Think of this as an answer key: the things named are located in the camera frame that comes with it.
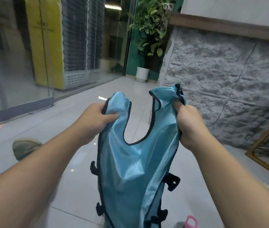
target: baseboard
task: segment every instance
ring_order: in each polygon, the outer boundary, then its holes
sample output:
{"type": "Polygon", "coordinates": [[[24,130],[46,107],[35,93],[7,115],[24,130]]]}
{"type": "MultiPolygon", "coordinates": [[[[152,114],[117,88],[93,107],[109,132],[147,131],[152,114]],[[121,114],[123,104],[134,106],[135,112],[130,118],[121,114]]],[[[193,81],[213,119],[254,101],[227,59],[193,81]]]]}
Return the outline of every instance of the baseboard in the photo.
{"type": "MultiPolygon", "coordinates": [[[[135,76],[130,75],[130,74],[126,74],[125,76],[126,76],[126,77],[130,77],[130,78],[135,79],[135,76]]],[[[158,80],[152,80],[152,79],[148,79],[148,82],[152,82],[152,83],[158,83],[158,80]]]]}

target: life vest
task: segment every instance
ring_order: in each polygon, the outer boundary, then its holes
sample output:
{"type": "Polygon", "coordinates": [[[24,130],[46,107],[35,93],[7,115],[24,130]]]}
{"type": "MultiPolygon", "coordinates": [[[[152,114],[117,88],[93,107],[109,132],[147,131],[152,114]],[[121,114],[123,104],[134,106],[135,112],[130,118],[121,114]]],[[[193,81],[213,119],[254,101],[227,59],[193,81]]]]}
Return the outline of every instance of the life vest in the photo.
{"type": "Polygon", "coordinates": [[[158,228],[168,211],[161,210],[165,184],[173,191],[180,178],[169,173],[178,149],[181,132],[173,100],[186,104],[182,87],[159,87],[151,90],[152,118],[147,134],[128,144],[124,131],[131,102],[123,92],[107,99],[102,114],[118,112],[120,117],[108,123],[98,137],[97,166],[90,170],[98,176],[101,204],[99,216],[105,216],[106,228],[158,228]]]}

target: wooden countertop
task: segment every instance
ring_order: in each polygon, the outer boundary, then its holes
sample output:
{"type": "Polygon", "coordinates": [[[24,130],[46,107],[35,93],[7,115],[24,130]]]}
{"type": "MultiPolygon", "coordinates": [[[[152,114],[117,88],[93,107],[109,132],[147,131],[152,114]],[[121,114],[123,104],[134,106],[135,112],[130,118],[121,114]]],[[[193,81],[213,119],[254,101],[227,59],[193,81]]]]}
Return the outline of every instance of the wooden countertop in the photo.
{"type": "Polygon", "coordinates": [[[269,26],[205,18],[175,12],[171,14],[169,23],[171,25],[185,26],[194,29],[269,40],[269,26]]]}

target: green shoe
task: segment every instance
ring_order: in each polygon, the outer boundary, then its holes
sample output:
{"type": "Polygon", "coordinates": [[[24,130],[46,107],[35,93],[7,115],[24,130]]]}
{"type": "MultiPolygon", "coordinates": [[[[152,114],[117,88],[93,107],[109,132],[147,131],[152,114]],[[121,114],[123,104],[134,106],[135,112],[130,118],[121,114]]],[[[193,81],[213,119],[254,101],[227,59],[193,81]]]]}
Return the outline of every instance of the green shoe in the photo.
{"type": "Polygon", "coordinates": [[[40,148],[42,143],[32,138],[21,138],[13,142],[12,149],[17,161],[21,161],[30,153],[40,148]]]}

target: pink handle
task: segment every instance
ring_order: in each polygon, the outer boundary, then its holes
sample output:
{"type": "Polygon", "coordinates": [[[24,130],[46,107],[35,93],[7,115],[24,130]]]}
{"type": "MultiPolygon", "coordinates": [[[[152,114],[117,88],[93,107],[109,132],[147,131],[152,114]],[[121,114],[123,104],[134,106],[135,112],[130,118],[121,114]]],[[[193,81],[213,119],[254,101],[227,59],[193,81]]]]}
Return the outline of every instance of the pink handle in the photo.
{"type": "Polygon", "coordinates": [[[197,221],[197,219],[195,219],[195,217],[193,217],[193,216],[191,216],[191,215],[188,215],[187,218],[186,218],[186,222],[185,222],[185,227],[184,227],[184,228],[198,228],[198,221],[197,221]],[[188,223],[188,220],[189,220],[190,218],[191,218],[192,220],[195,221],[195,227],[193,227],[192,225],[190,225],[190,224],[188,223]]]}

